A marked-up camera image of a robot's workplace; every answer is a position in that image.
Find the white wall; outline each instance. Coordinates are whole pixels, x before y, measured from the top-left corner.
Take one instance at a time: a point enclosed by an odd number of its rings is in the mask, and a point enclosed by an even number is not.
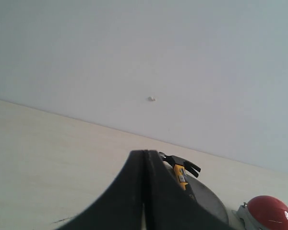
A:
[[[130,150],[156,149],[202,168],[199,180],[231,210],[254,196],[288,205],[288,175],[0,101],[0,230],[51,230],[97,199]]]
[[[0,0],[0,99],[288,173],[288,0]]]

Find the wooden board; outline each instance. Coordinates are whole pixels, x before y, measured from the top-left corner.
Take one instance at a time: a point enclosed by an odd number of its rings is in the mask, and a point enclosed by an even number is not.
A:
[[[104,192],[133,149],[199,165],[235,228],[231,210],[256,195],[288,205],[286,174],[0,101],[0,230],[55,229]]]

